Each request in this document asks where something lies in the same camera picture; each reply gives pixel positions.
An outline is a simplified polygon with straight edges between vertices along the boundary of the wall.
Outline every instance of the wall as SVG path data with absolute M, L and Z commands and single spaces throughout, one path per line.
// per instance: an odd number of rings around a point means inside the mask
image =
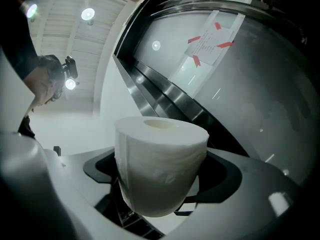
M 115 143 L 116 120 L 141 116 L 116 64 L 106 70 L 100 116 L 93 116 L 87 102 L 57 100 L 30 113 L 30 126 L 44 149 L 60 146 L 62 155 L 98 150 Z
M 100 115 L 103 87 L 107 81 L 107 71 L 110 58 L 114 54 L 121 34 L 126 28 L 126 21 L 129 16 L 135 11 L 138 3 L 127 1 L 126 5 L 121 10 L 120 14 L 114 21 L 111 30 L 108 33 L 105 44 L 102 49 L 102 55 L 99 60 L 95 82 L 94 82 L 94 97 L 93 97 L 93 113 L 95 116 Z
M 30 126 L 42 147 L 60 146 L 62 155 L 71 155 L 112 146 L 100 118 L 86 111 L 86 105 L 55 101 L 31 112 Z

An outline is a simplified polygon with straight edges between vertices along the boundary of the white ceiling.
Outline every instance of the white ceiling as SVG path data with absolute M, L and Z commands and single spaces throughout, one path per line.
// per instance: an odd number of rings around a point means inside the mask
M 28 21 L 37 54 L 54 54 L 61 63 L 65 62 L 67 55 L 75 59 L 78 70 L 76 80 L 80 84 L 73 90 L 64 88 L 64 99 L 93 103 L 97 70 L 104 57 L 102 51 L 108 45 L 108 34 L 127 0 L 28 2 L 38 6 L 35 21 Z M 93 25 L 88 25 L 81 18 L 81 12 L 88 7 L 95 10 Z

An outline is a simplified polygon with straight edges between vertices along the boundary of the toilet paper roll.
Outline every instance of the toilet paper roll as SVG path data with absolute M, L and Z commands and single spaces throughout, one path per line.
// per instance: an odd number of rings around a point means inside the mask
M 115 160 L 126 204 L 162 217 L 184 201 L 207 154 L 209 135 L 184 121 L 126 117 L 115 123 Z

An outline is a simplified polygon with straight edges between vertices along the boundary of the machine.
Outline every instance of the machine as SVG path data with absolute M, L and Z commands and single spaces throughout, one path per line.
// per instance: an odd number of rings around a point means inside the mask
M 119 189 L 113 147 L 58 156 L 34 139 L 10 131 L 14 123 L 0 124 L 5 220 L 1 233 L 14 239 L 258 240 L 289 236 L 290 226 L 291 233 L 308 229 L 291 224 L 306 204 L 302 194 L 319 153 L 318 83 L 304 48 L 307 37 L 299 21 L 280 4 L 248 1 L 145 0 L 127 21 L 115 49 L 113 59 L 143 116 L 187 121 L 210 134 L 206 159 L 174 214 L 147 218 L 128 208 Z M 222 12 L 217 19 L 224 26 L 235 26 L 238 15 L 245 15 L 237 25 L 235 49 L 226 52 L 214 70 L 203 73 L 198 68 L 200 73 L 191 75 L 197 84 L 188 84 L 187 77 L 187 84 L 178 82 L 177 74 L 196 70 L 188 58 L 177 58 L 186 50 L 179 38 L 188 41 L 199 27 L 196 23 L 204 23 L 213 10 Z M 186 31 L 167 38 L 164 27 L 177 21 L 185 25 L 181 32 Z M 269 51 L 263 62 L 257 47 Z M 3 83 L 18 83 L 2 51 L 0 58 Z M 66 65 L 76 78 L 74 60 L 67 58 Z M 167 71 L 171 66 L 177 69 L 175 75 Z M 241 86 L 243 98 L 234 86 Z M 0 85 L 1 93 L 11 88 Z M 4 100 L 15 103 L 0 95 L 0 104 Z M 14 121 L 22 115 L 23 111 L 10 115 L 6 110 L 0 120 Z M 307 221 L 306 212 L 312 211 L 302 210 Z M 170 226 L 170 232 L 164 231 Z

